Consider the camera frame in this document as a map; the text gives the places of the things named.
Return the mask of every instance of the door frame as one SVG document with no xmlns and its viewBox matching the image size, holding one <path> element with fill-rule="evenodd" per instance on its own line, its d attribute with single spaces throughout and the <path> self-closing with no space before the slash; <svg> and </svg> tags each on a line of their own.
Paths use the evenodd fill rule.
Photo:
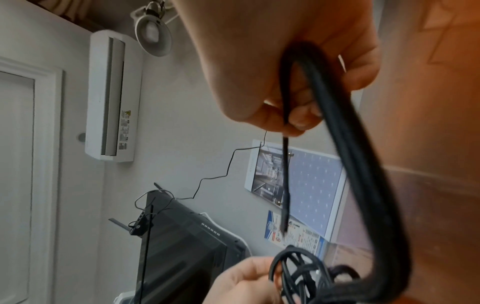
<svg viewBox="0 0 480 304">
<path fill-rule="evenodd" d="M 0 56 L 0 72 L 34 80 L 30 268 L 26 302 L 50 304 L 55 275 L 63 71 Z"/>
</svg>

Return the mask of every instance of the white door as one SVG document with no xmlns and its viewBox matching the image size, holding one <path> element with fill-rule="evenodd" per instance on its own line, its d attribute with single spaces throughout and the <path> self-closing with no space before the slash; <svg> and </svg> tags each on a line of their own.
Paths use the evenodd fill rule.
<svg viewBox="0 0 480 304">
<path fill-rule="evenodd" d="M 0 304 L 29 296 L 34 81 L 0 72 Z"/>
</svg>

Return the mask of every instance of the monitor screen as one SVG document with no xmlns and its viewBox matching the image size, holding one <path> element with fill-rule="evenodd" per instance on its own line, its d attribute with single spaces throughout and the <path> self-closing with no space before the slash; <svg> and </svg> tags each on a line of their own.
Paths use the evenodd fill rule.
<svg viewBox="0 0 480 304">
<path fill-rule="evenodd" d="M 154 216 L 142 237 L 135 304 L 201 304 L 222 272 L 227 247 L 179 205 Z"/>
</svg>

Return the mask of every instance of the grid pattern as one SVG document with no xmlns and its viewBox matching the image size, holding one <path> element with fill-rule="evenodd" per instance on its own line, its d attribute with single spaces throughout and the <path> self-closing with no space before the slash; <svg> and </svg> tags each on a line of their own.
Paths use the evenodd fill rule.
<svg viewBox="0 0 480 304">
<path fill-rule="evenodd" d="M 292 149 L 290 213 L 325 236 L 342 172 L 339 159 Z"/>
</svg>

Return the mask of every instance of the air conditioner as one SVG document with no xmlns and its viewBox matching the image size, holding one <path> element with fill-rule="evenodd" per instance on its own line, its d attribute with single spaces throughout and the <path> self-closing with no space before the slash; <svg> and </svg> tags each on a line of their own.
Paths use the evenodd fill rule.
<svg viewBox="0 0 480 304">
<path fill-rule="evenodd" d="M 108 30 L 91 35 L 85 139 L 91 157 L 134 160 L 142 62 L 133 38 Z"/>
</svg>

